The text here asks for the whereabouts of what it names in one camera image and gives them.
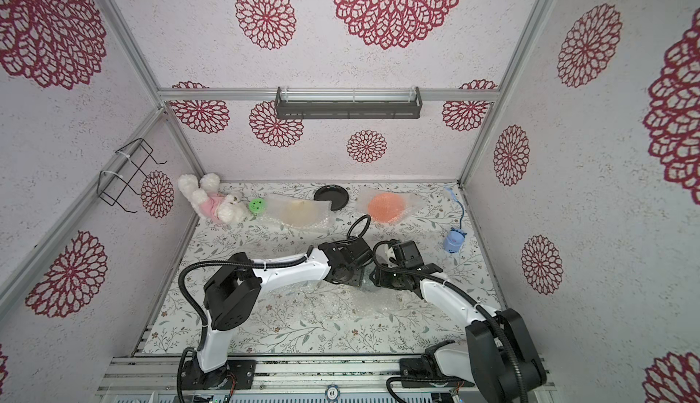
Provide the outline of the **white plush bunny pink dress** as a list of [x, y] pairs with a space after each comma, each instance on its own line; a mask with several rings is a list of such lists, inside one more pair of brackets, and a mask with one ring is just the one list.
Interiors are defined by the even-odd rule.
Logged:
[[194, 174], [180, 175], [178, 189], [204, 221], [217, 224], [237, 224], [247, 217], [247, 208], [236, 194], [220, 193], [221, 178], [207, 173], [198, 179]]

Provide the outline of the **aluminium front rail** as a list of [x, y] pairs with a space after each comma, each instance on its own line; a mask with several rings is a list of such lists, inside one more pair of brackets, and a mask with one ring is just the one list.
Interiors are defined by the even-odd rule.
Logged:
[[[337, 385], [347, 392], [383, 392], [386, 380], [399, 376], [399, 359], [409, 355], [231, 356], [257, 363], [252, 387], [244, 394], [324, 392]], [[96, 394], [140, 395], [175, 392], [179, 359], [175, 356], [115, 357]]]

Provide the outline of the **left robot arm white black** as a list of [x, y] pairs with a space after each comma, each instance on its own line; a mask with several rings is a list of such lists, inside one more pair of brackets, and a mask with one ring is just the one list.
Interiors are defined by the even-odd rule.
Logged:
[[[260, 295], [306, 282], [327, 282], [359, 287], [365, 266], [374, 257], [364, 235], [371, 224], [365, 214], [352, 225], [364, 224], [360, 233], [330, 243], [311, 245], [305, 253], [278, 259], [253, 260], [236, 253], [227, 260], [202, 261], [186, 266], [177, 279], [183, 298], [201, 321], [198, 346], [184, 348], [176, 376], [180, 402], [184, 390], [207, 390], [227, 385], [235, 390], [241, 382], [229, 367], [229, 346], [233, 330], [248, 320]], [[218, 271], [205, 284], [204, 301], [195, 300], [186, 286], [188, 275], [199, 269]]]

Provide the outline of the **dark grey plate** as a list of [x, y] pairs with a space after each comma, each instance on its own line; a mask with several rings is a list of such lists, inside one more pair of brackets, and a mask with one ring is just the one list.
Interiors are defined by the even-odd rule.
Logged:
[[315, 191], [314, 200], [319, 202], [330, 202], [331, 211], [338, 212], [347, 206], [350, 196], [349, 192], [344, 187], [336, 184], [329, 184], [322, 186]]

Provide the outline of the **yellow plate in bubble wrap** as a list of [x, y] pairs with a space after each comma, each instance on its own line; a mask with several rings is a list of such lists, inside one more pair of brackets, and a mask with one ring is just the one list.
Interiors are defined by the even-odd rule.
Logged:
[[331, 202], [268, 194], [261, 218], [284, 227], [305, 231], [327, 231], [331, 227]]

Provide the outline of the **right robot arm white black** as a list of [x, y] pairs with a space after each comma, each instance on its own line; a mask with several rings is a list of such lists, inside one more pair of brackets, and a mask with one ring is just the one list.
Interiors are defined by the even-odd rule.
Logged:
[[413, 241], [380, 241], [372, 249], [370, 275], [382, 288], [410, 291], [464, 328], [465, 340], [427, 348], [420, 359], [400, 361], [401, 373], [386, 381], [416, 388], [468, 386], [488, 402], [526, 402], [547, 373], [523, 317], [511, 308], [485, 306], [457, 286], [436, 264], [424, 262]]

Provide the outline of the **orange plate in bubble wrap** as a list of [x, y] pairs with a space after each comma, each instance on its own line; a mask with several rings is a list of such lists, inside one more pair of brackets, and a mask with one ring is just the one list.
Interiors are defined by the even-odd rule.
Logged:
[[357, 195], [357, 211], [374, 222], [398, 224], [424, 209], [427, 202], [415, 193], [394, 193], [362, 187]]

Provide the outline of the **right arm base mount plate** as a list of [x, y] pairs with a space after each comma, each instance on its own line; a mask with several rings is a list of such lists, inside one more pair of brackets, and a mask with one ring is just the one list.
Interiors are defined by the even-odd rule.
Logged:
[[431, 361], [421, 357], [402, 357], [399, 359], [399, 377], [405, 388], [418, 387], [474, 387], [475, 384], [459, 377], [446, 376]]

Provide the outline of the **clear bubble wrap sheet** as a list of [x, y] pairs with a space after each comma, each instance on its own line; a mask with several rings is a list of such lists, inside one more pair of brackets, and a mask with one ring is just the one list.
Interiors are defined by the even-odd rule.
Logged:
[[303, 291], [303, 296], [324, 315], [339, 317], [341, 320], [384, 317], [403, 306], [399, 294], [378, 288], [367, 290], [366, 286], [358, 288], [318, 282], [310, 284]]
[[249, 319], [233, 331], [233, 354], [412, 354], [447, 339], [460, 339], [461, 326], [412, 292], [384, 317], [341, 320], [313, 308], [303, 291], [318, 282], [262, 294]]

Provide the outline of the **green round toy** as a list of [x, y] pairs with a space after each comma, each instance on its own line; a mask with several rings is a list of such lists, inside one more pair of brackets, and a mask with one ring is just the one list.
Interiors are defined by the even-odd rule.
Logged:
[[267, 208], [267, 202], [263, 198], [254, 198], [250, 200], [248, 208], [251, 213], [259, 215], [264, 213]]

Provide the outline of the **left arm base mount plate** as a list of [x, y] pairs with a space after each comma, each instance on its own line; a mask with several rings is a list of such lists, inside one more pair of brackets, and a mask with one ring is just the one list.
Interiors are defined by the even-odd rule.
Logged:
[[198, 360], [187, 360], [177, 377], [180, 390], [249, 390], [257, 363], [254, 360], [228, 360], [223, 367], [204, 372]]

